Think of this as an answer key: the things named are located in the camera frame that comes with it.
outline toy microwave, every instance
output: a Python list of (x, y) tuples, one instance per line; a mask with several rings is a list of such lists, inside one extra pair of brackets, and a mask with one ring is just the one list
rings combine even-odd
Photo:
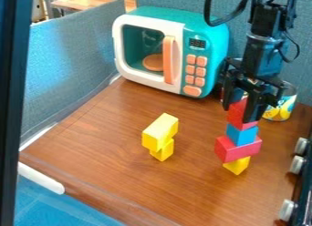
[(176, 94), (206, 97), (227, 54), (226, 25), (203, 15), (143, 6), (113, 25), (116, 67), (125, 78)]

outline orange button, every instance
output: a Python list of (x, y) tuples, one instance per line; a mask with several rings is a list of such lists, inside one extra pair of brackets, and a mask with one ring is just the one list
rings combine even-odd
[(188, 55), (186, 57), (186, 61), (187, 61), (188, 64), (195, 65), (195, 63), (196, 63), (196, 56), (195, 55)]
[(195, 85), (198, 87), (203, 87), (204, 86), (204, 78), (203, 77), (197, 77), (195, 79)]
[(196, 61), (197, 66), (206, 67), (207, 66), (207, 57), (198, 56)]
[(195, 77), (193, 77), (193, 76), (186, 76), (185, 77), (185, 82), (187, 84), (194, 84), (194, 79), (195, 79)]
[(199, 97), (202, 94), (202, 90), (198, 87), (193, 86), (185, 86), (183, 91), (190, 96)]
[(206, 76), (206, 68), (197, 67), (196, 68), (196, 76), (205, 77)]
[(187, 65), (186, 66), (186, 73), (189, 75), (195, 74), (195, 66)]

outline block tower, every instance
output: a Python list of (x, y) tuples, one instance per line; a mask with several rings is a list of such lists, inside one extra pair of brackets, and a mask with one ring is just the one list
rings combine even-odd
[(226, 135), (216, 139), (214, 152), (223, 167), (235, 175), (248, 168), (250, 157), (260, 151), (262, 140), (257, 136), (258, 121), (243, 123), (247, 98), (230, 105)]
[(142, 132), (142, 146), (159, 161), (165, 161), (173, 154), (173, 136), (178, 133), (179, 119), (163, 113)]

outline yellow cup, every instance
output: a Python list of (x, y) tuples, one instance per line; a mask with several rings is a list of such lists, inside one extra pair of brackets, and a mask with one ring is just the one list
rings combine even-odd
[(290, 115), (295, 107), (297, 89), (292, 84), (285, 82), (286, 90), (284, 95), (278, 101), (276, 108), (268, 106), (263, 118), (273, 121), (285, 121), (290, 118)]

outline wooden tabletop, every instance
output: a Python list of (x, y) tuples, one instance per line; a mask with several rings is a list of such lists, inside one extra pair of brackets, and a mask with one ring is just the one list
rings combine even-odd
[[(141, 146), (141, 132), (163, 112), (180, 120), (175, 152), (159, 162)], [(129, 225), (279, 225), (286, 175), (312, 108), (296, 105), (286, 122), (261, 120), (261, 152), (240, 176), (213, 152), (226, 112), (214, 96), (186, 98), (123, 78), (25, 149), (26, 165), (62, 182), (67, 194)]]
[[(54, 7), (66, 10), (83, 11), (99, 5), (107, 4), (116, 0), (56, 0), (51, 3)], [(135, 0), (125, 0), (126, 11), (129, 12), (136, 8)]]

